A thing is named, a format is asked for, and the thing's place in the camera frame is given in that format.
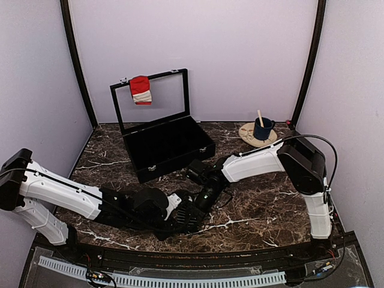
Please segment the black white striped sock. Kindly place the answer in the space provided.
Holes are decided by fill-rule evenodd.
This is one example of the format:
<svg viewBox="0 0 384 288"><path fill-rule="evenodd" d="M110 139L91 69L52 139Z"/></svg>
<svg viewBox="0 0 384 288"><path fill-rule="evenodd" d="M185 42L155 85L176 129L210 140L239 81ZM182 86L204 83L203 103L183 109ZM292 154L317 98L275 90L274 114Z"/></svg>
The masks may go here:
<svg viewBox="0 0 384 288"><path fill-rule="evenodd" d="M176 222L178 232L197 233L202 225L205 213L195 207L193 204L184 205L176 212Z"/></svg>

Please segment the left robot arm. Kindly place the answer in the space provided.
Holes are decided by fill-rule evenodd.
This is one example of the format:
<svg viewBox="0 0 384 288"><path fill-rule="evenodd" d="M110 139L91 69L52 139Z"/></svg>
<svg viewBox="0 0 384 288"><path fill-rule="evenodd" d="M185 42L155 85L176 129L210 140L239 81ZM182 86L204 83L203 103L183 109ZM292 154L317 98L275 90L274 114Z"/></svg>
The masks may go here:
<svg viewBox="0 0 384 288"><path fill-rule="evenodd" d="M120 194L63 178L38 164L21 149L1 166L1 209L24 219L72 262L85 256L76 229L56 218L44 205L73 211L88 220L117 229L149 230L163 240L182 229L171 214L181 206L182 193L169 196L157 188Z"/></svg>

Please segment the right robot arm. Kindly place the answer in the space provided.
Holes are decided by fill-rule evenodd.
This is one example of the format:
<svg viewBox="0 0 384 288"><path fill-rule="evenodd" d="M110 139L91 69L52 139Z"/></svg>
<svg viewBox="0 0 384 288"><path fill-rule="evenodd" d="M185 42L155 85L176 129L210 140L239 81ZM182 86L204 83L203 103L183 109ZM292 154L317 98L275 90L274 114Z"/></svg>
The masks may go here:
<svg viewBox="0 0 384 288"><path fill-rule="evenodd" d="M315 239L306 248L311 260L319 260L329 251L327 239L332 234L332 211L329 194L333 176L326 171L326 157L310 139L330 142L317 135L287 136L270 145L245 153L232 154L208 165L193 160L186 177L202 187L194 201L195 207L207 213L219 195L231 183L269 173L284 172L295 190L304 198Z"/></svg>

